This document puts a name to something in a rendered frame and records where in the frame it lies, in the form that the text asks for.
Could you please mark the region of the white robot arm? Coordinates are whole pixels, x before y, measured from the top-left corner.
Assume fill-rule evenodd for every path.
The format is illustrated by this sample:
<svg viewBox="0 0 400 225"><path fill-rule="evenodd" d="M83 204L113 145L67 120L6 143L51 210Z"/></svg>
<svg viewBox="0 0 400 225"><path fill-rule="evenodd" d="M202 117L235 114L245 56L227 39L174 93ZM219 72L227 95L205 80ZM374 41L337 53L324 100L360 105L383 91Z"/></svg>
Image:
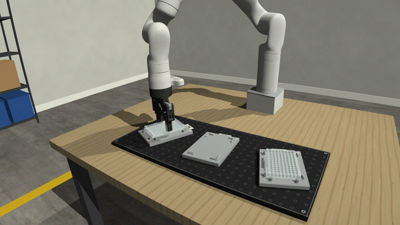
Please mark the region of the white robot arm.
<svg viewBox="0 0 400 225"><path fill-rule="evenodd" d="M148 82L151 89L165 89L184 85L182 78L170 75L169 21L175 18L183 0L158 0L142 29L142 38L149 44L147 56ZM256 90L275 93L278 86L281 48L285 38L286 21L280 13L265 11L258 0L233 0L248 16L255 28L267 35L266 43L259 46Z"/></svg>

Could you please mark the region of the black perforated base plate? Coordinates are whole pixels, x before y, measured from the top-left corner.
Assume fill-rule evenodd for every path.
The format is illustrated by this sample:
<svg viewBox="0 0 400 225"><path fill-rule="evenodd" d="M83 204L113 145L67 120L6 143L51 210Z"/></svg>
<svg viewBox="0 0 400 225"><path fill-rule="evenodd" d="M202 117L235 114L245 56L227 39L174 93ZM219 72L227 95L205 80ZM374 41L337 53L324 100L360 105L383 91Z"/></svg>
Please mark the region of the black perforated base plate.
<svg viewBox="0 0 400 225"><path fill-rule="evenodd" d="M329 161L330 152L213 125L175 115L193 129L192 135L150 147L138 134L144 126L112 141L112 145L150 162L269 209L307 222ZM183 158L182 154L206 132L239 138L219 167ZM310 189L259 186L259 149L300 151Z"/></svg>

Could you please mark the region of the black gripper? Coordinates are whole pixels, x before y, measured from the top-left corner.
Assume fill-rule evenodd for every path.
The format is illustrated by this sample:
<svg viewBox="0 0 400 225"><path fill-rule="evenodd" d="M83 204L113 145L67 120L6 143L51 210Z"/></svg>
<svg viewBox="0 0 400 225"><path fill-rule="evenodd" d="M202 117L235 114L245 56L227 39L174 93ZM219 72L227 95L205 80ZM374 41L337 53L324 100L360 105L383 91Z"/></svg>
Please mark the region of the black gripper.
<svg viewBox="0 0 400 225"><path fill-rule="evenodd" d="M173 103L170 104L168 100L169 96L172 95L172 87L158 90L149 88L149 90L152 98L153 111L155 111L157 118L157 123L162 122L164 117L166 131L172 132L172 121L175 120L174 105Z"/></svg>

